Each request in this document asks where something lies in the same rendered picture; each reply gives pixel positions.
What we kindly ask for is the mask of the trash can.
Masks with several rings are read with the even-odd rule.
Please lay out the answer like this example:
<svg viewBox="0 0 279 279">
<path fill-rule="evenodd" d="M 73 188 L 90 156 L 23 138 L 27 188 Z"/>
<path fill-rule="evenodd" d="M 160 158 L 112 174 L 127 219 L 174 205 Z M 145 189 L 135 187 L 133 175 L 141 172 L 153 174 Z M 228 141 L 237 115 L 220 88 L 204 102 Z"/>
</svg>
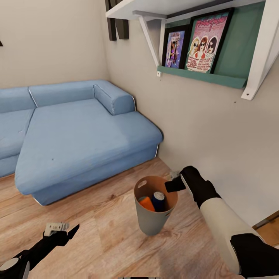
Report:
<svg viewBox="0 0 279 279">
<path fill-rule="evenodd" d="M 147 183 L 138 188 L 139 183 L 145 180 Z M 177 191 L 168 193 L 165 182 L 169 181 L 160 176 L 145 176 L 142 179 L 139 179 L 134 186 L 138 224 L 141 231 L 147 236 L 155 236 L 162 230 L 178 202 Z M 155 191 L 160 191 L 165 196 L 161 212 L 150 211 L 138 202 L 138 199 L 143 195 L 149 196 L 149 198 L 152 199 L 152 195 Z"/>
</svg>

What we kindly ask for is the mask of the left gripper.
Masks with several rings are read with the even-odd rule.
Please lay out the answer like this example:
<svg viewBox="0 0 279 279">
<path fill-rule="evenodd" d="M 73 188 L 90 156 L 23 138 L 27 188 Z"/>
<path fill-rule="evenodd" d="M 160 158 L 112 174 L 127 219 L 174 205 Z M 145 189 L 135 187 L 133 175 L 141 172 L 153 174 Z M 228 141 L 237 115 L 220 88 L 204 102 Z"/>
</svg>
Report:
<svg viewBox="0 0 279 279">
<path fill-rule="evenodd" d="M 36 244 L 39 244 L 43 247 L 45 256 L 44 258 L 56 247 L 56 246 L 65 246 L 70 239 L 72 239 L 79 229 L 79 224 L 75 226 L 72 230 L 70 230 L 67 234 L 66 231 L 57 231 L 51 236 L 44 236 L 43 238 Z M 44 259 L 43 258 L 43 259 Z"/>
</svg>

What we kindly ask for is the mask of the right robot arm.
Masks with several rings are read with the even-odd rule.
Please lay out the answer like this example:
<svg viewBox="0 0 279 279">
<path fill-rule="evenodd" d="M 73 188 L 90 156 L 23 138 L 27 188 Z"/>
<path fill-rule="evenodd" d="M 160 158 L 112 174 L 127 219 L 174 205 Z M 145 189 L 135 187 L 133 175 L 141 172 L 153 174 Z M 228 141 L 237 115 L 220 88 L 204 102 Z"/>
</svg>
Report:
<svg viewBox="0 0 279 279">
<path fill-rule="evenodd" d="M 235 275 L 245 279 L 279 279 L 279 249 L 268 244 L 241 219 L 193 166 L 172 171 L 168 193 L 187 188 L 206 221 L 218 252 Z"/>
</svg>

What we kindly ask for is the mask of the can of soda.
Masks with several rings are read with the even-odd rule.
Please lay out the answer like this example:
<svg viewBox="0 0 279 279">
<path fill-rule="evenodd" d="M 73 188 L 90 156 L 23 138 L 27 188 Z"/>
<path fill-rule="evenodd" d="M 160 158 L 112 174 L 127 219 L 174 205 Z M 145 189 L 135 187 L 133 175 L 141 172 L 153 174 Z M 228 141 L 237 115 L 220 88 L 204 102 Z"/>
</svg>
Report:
<svg viewBox="0 0 279 279">
<path fill-rule="evenodd" d="M 143 195 L 138 199 L 138 202 L 146 209 L 157 212 L 153 206 L 152 200 L 149 198 L 149 196 Z"/>
<path fill-rule="evenodd" d="M 157 212 L 161 212 L 163 203 L 165 201 L 165 196 L 160 191 L 155 191 L 152 195 L 152 203 Z"/>
</svg>

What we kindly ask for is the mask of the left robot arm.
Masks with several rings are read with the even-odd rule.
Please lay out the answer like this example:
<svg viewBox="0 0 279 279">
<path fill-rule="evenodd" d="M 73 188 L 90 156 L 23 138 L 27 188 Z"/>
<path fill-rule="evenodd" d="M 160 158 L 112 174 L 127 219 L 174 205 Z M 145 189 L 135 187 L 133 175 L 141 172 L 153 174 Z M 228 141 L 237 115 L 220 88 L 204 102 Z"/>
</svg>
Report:
<svg viewBox="0 0 279 279">
<path fill-rule="evenodd" d="M 0 279 L 28 279 L 31 271 L 56 246 L 65 246 L 79 229 L 79 224 L 67 234 L 68 223 L 48 223 L 43 238 L 30 250 L 23 250 L 0 266 Z"/>
</svg>

